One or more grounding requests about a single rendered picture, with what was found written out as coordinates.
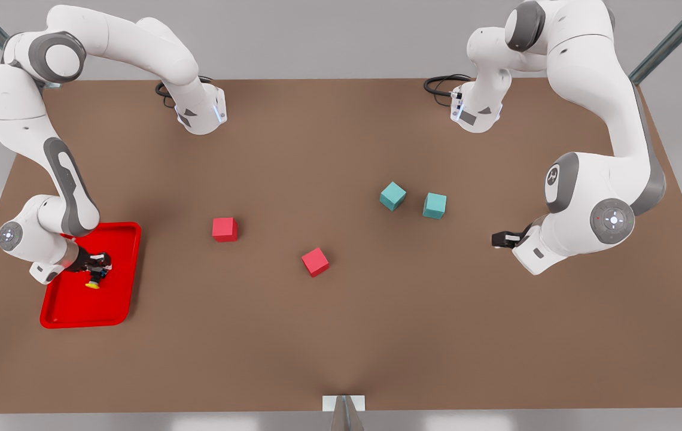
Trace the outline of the red plastic tray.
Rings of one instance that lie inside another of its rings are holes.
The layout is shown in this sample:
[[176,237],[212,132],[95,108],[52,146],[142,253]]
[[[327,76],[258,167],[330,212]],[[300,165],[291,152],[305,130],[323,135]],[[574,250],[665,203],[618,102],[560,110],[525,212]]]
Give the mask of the red plastic tray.
[[47,286],[40,324],[48,329],[120,324],[129,313],[141,227],[137,223],[100,223],[75,242],[89,252],[106,251],[113,268],[99,289],[86,286],[87,272],[57,276]]

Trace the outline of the silver frame post with foot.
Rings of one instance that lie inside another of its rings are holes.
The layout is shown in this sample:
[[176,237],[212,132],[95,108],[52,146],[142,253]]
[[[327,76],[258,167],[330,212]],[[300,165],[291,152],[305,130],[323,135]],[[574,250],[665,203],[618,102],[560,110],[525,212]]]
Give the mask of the silver frame post with foot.
[[366,410],[364,395],[323,395],[322,412],[333,412],[330,431],[365,431],[358,412]]

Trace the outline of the red cube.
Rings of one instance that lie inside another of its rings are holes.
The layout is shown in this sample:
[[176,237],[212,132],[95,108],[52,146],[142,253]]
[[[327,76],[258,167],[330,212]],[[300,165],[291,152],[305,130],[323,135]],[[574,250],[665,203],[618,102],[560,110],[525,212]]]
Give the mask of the red cube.
[[238,223],[235,218],[213,218],[212,237],[216,240],[216,242],[236,242],[238,240]]
[[329,260],[325,257],[324,252],[319,247],[304,254],[301,257],[301,262],[305,265],[306,270],[312,278],[325,272],[325,270],[330,267]]

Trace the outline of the teal cube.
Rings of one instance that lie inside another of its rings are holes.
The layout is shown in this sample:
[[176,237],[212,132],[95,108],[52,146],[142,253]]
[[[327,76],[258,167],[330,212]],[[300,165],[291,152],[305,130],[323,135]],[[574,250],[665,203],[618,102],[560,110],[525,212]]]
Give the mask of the teal cube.
[[441,219],[446,211],[447,196],[428,193],[425,198],[422,215],[424,217]]
[[379,202],[393,212],[406,198],[406,191],[395,182],[391,182],[379,195]]

